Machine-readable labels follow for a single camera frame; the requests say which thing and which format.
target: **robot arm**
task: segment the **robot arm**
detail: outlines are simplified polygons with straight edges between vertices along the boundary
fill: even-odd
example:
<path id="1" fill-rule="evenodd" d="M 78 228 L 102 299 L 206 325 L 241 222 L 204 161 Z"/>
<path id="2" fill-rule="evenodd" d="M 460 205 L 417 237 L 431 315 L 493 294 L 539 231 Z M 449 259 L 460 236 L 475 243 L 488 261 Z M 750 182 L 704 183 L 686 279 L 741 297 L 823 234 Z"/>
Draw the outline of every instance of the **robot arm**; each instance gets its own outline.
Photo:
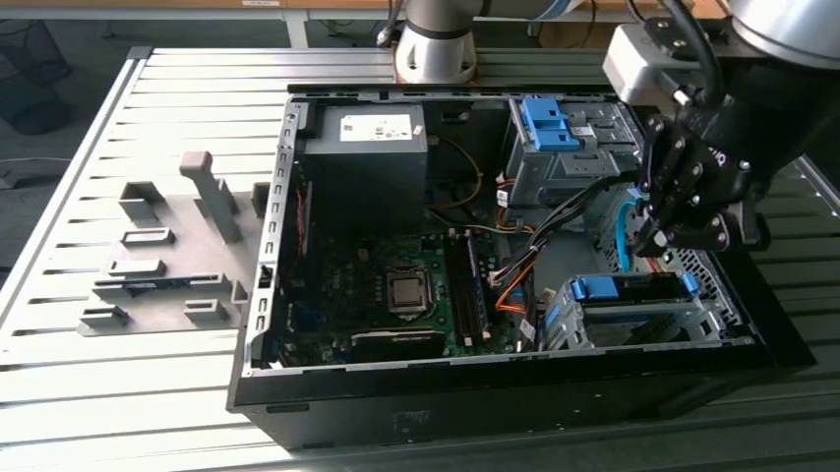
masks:
<path id="1" fill-rule="evenodd" d="M 674 119 L 646 122 L 640 257 L 765 248 L 755 202 L 840 111 L 840 2 L 729 3 L 731 18 L 706 30 L 711 65 L 675 0 L 662 0 L 670 18 L 620 26 L 610 43 L 603 70 L 622 100 L 648 104 L 664 92 L 676 103 Z"/>
<path id="2" fill-rule="evenodd" d="M 395 53 L 400 80 L 409 84 L 459 84 L 469 81 L 476 69 L 475 43 L 469 31 L 475 17 L 548 20 L 574 9 L 580 2 L 404 0 L 405 30 Z M 380 42 L 383 45 L 389 44 L 388 40 Z"/>

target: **expansion slot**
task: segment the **expansion slot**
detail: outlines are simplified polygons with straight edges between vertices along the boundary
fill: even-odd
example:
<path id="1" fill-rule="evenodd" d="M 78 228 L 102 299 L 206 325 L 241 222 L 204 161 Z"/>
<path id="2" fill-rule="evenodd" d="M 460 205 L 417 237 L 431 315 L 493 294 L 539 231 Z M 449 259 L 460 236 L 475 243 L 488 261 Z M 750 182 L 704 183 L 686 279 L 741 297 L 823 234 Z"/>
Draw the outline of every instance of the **expansion slot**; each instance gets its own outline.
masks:
<path id="1" fill-rule="evenodd" d="M 456 340 L 465 347 L 489 339 L 484 287 L 475 255 L 471 234 L 449 234 L 443 241 L 443 258 Z"/>

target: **metal slotted table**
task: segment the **metal slotted table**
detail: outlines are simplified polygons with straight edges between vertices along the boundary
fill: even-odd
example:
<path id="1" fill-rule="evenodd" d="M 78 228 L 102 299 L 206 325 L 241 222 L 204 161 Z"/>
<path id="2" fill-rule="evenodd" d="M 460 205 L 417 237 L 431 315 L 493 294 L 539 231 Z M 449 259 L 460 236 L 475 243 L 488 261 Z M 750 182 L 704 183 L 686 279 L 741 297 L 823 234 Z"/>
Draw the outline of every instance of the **metal slotted table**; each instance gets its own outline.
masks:
<path id="1" fill-rule="evenodd" d="M 818 365 L 674 421 L 291 456 L 224 410 L 233 329 L 80 336 L 90 283 L 125 225 L 114 202 L 125 181 L 177 180 L 177 154 L 204 148 L 230 190 L 249 190 L 272 170 L 285 86 L 385 84 L 392 75 L 388 54 L 363 49 L 129 57 L 0 293 L 0 469 L 840 467 L 840 200 L 803 159 L 762 204 L 777 241 L 755 260 Z M 485 50 L 481 79 L 603 84 L 600 61 L 584 51 Z"/>

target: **green circuit board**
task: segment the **green circuit board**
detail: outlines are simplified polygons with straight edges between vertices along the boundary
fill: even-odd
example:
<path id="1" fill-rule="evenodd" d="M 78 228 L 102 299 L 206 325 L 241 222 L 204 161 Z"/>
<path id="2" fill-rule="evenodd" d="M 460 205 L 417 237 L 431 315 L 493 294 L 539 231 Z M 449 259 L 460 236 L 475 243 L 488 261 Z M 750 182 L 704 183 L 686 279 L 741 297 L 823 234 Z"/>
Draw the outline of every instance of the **green circuit board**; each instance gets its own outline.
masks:
<path id="1" fill-rule="evenodd" d="M 323 257 L 319 270 L 320 294 L 316 300 L 292 307 L 293 357 L 300 364 L 347 362 L 343 352 L 349 337 L 375 329 L 429 329 L 444 333 L 443 357 L 511 352 L 515 330 L 506 313 L 491 313 L 487 341 L 465 346 L 457 340 L 441 238 L 441 234 L 407 235 L 361 239 L 344 247 L 325 245 L 332 249 Z M 489 235 L 479 235 L 475 242 L 480 268 L 492 269 Z M 415 316 L 397 316 L 389 310 L 387 280 L 388 271 L 395 269 L 421 273 L 425 280 L 427 310 Z M 296 323 L 299 320 L 308 321 L 308 325 Z"/>

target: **motherboard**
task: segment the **motherboard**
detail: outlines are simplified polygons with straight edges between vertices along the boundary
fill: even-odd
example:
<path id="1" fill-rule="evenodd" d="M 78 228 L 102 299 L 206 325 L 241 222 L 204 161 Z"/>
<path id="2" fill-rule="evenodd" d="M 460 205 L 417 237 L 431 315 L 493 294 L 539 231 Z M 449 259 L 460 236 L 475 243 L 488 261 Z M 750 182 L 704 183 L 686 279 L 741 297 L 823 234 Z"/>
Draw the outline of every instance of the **motherboard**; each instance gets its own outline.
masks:
<path id="1" fill-rule="evenodd" d="M 489 233 L 327 239 L 316 293 L 288 307 L 300 366 L 512 352 L 514 322 L 489 309 Z"/>

